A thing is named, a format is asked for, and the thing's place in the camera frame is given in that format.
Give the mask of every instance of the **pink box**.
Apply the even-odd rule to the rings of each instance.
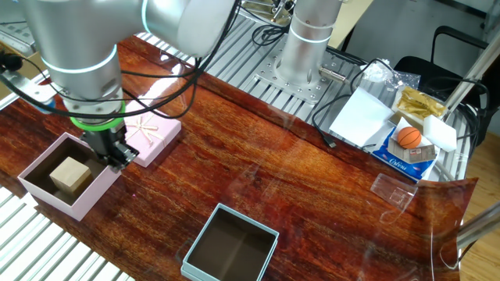
[[[72,205],[54,195],[58,189],[49,177],[67,157],[88,166],[94,177],[91,185]],[[64,133],[17,178],[33,196],[80,221],[120,175],[121,172],[114,173],[110,166],[103,165],[88,144]]]
[[[127,105],[128,112],[143,108],[135,101]],[[164,119],[151,112],[127,117],[125,124],[127,125],[127,134],[125,135],[127,144],[139,150],[139,155],[134,162],[143,167],[148,167],[180,132],[179,121]]]

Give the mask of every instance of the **gold package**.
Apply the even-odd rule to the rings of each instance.
[[[398,102],[398,109],[424,120],[431,114],[436,117],[442,116],[446,107],[418,90],[405,87]]]

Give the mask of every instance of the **open box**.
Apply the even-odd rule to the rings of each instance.
[[[218,204],[183,260],[180,272],[193,281],[260,280],[279,233]]]
[[[74,202],[54,195],[59,189],[49,176],[67,157],[86,165],[94,177]],[[64,133],[17,178],[33,196],[80,221],[120,175],[121,172],[114,173],[111,167],[101,163],[86,143]]]

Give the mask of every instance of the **blue box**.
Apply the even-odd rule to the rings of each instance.
[[[279,233],[218,204],[180,269],[193,281],[260,281]]]

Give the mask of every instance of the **open pink box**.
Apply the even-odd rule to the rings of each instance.
[[[71,205],[54,195],[59,189],[49,176],[67,157],[85,164],[94,177],[91,185]],[[111,167],[101,163],[88,144],[64,133],[17,178],[33,196],[80,221],[120,175],[121,172],[114,173]]]

